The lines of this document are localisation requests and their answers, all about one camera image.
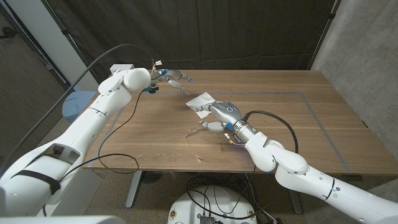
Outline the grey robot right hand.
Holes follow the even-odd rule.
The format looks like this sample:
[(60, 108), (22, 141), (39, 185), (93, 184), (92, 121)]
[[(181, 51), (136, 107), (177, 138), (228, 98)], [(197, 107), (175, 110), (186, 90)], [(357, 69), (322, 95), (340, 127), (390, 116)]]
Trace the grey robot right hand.
[(238, 110), (235, 105), (230, 102), (224, 101), (215, 101), (213, 103), (208, 103), (195, 108), (194, 111), (209, 111), (219, 121), (224, 123), (230, 131), (233, 131), (234, 124), (243, 118), (240, 110)]

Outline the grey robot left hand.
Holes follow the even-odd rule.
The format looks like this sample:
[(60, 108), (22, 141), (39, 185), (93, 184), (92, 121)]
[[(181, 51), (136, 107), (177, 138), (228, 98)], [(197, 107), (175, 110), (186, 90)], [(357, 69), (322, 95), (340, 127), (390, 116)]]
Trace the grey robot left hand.
[(188, 80), (193, 83), (193, 79), (187, 74), (182, 73), (179, 70), (172, 69), (155, 69), (151, 71), (151, 82), (149, 85), (149, 93), (155, 93), (159, 87), (158, 82), (165, 81), (171, 87), (183, 91), (185, 94), (190, 95), (191, 93), (177, 80)]

